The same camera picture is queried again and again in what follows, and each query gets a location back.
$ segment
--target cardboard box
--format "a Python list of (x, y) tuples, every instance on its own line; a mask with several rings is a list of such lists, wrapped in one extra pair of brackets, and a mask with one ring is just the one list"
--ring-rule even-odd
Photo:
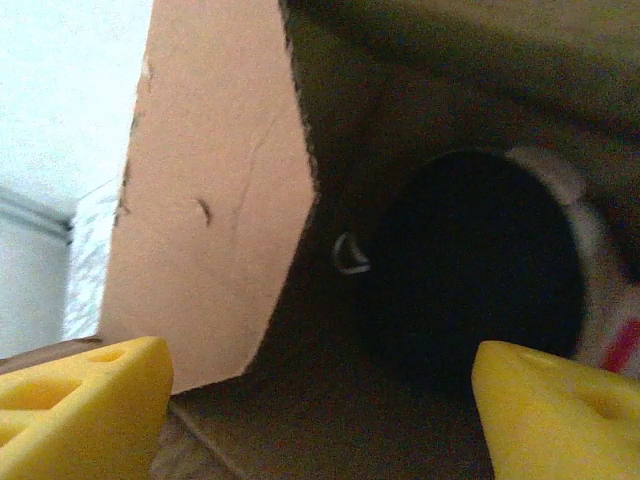
[(168, 339), (201, 387), (172, 411), (239, 478), (491, 478), (472, 408), (363, 351), (331, 248), (417, 146), (551, 148), (637, 212), (640, 12), (603, 8), (292, 0), (300, 116), (275, 2), (157, 0), (101, 338)]

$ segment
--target cardboard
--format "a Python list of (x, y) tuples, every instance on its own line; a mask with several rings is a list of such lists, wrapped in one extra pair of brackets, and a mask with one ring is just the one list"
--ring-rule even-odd
[[(353, 321), (347, 302), (321, 298), (316, 321)], [(339, 329), (277, 374), (192, 390), (170, 408), (238, 478), (492, 478), (474, 409), (412, 395)]]
[(637, 135), (640, 6), (616, 1), (290, 0), (376, 56)]
[(315, 192), (277, 4), (160, 1), (146, 64), (98, 336), (166, 338), (179, 392), (251, 362)]

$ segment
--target cardboard flap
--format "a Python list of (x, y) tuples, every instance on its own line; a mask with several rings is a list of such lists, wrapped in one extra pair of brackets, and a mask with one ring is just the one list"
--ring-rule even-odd
[(315, 193), (276, 2), (157, 2), (145, 62), (99, 336), (182, 391), (251, 362)]

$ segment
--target yellow plastic piece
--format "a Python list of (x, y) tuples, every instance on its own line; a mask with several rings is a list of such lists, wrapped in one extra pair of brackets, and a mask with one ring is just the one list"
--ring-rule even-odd
[(640, 383), (484, 342), (473, 391), (496, 480), (640, 478)]
[(148, 480), (172, 381), (153, 337), (0, 376), (0, 480)]

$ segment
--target black circular object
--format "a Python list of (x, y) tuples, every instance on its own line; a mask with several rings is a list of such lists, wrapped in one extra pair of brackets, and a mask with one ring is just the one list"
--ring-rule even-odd
[(413, 386), (469, 397), (483, 340), (574, 351), (585, 282), (569, 221), (506, 159), (458, 152), (428, 162), (366, 251), (363, 338)]

